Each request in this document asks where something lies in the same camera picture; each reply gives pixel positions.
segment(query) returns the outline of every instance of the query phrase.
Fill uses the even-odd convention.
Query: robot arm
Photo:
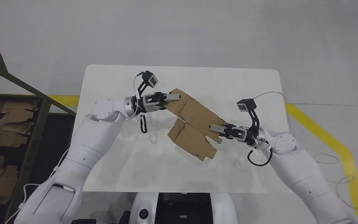
[[[252,118],[251,127],[212,124],[209,128],[220,132],[220,135],[225,138],[236,139],[263,150],[263,154],[279,178],[301,198],[317,223],[358,223],[356,216],[329,189],[322,170],[315,160],[290,133],[275,132],[259,127],[260,123],[254,111],[256,104],[253,99],[241,100],[237,102],[237,105],[240,111],[249,112]]]
[[[154,87],[154,74],[140,73],[143,82],[137,96],[120,101],[103,99],[95,103],[76,130],[68,154],[55,173],[42,183],[21,209],[15,223],[65,224],[73,221],[82,198],[82,188],[95,164],[109,151],[126,119],[139,113],[163,110],[164,104],[179,100],[178,94],[154,94],[141,97],[147,86]]]
[[[103,108],[105,101],[96,103],[94,116],[86,116],[76,130],[68,154],[57,171],[42,183],[20,210],[15,223],[71,223],[82,198],[82,188],[94,165],[114,143],[126,118],[131,117],[122,109],[115,109],[109,119],[101,120],[103,114],[112,114]],[[124,104],[126,100],[115,104]]]

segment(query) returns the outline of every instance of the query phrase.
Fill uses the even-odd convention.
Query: white table
[[[75,130],[96,100],[133,96],[133,78],[145,70],[153,72],[159,83],[143,94],[179,88],[236,125],[251,126],[249,114],[238,110],[237,101],[281,91],[279,74],[271,69],[91,65],[84,75]],[[137,87],[141,81],[137,78]],[[267,94],[255,101],[261,125],[288,130],[282,96]],[[164,110],[146,117],[147,134],[141,133],[135,119],[123,124],[110,151],[90,173],[84,191],[291,193],[271,166],[255,167],[246,160],[249,147],[245,144],[209,140],[218,152],[214,159],[200,161],[167,137],[177,119],[175,115]],[[263,156],[256,159],[266,160]]]

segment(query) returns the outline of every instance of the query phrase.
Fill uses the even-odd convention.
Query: floor
[[[57,95],[79,95],[90,64],[276,69],[288,102],[346,145],[357,164],[357,20],[356,0],[4,0],[0,52],[11,74]],[[24,91],[1,80],[0,92]],[[336,155],[290,120],[312,155]],[[332,181],[345,175],[340,164],[322,169]],[[347,185],[339,191],[351,203]],[[314,223],[292,194],[232,197],[240,223]],[[79,217],[117,220],[133,198],[86,193]]]

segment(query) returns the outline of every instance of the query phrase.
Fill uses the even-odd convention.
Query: yellow floor line
[[[79,96],[48,95],[64,106],[78,106]]]
[[[343,169],[346,176],[353,175],[355,178],[348,184],[349,192],[351,194],[353,207],[358,207],[358,173],[354,163],[353,154],[349,148],[338,141],[333,135],[329,134],[321,126],[319,126],[309,116],[304,114],[298,107],[293,104],[287,104],[288,113],[295,118],[300,124],[306,127],[312,134],[319,138],[328,147],[337,153],[342,161]]]

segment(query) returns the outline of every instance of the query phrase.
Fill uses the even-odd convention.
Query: cardboard box
[[[0,109],[1,109],[1,113],[3,113],[3,114],[9,112],[11,109],[26,109],[26,110],[36,111],[38,102],[39,102],[39,100],[1,101]]]
[[[33,116],[34,112],[28,111],[26,109],[10,109],[0,120],[0,124],[25,122]]]
[[[171,93],[180,94],[181,99],[170,102],[165,107],[182,120],[175,122],[168,136],[176,145],[200,160],[204,160],[204,157],[214,158],[216,149],[206,136],[219,144],[222,139],[219,138],[218,132],[209,129],[209,125],[224,125],[226,122],[185,92],[176,88]]]
[[[27,137],[16,132],[0,131],[0,146],[19,147],[21,144],[26,144],[26,142]]]
[[[2,173],[0,176],[0,204],[6,204],[12,196],[17,181],[18,171],[16,169],[17,166],[0,168],[0,173]]]
[[[4,123],[0,124],[0,128],[1,130],[5,130],[7,132],[16,132],[19,134],[30,135],[31,126],[34,124],[34,122]]]

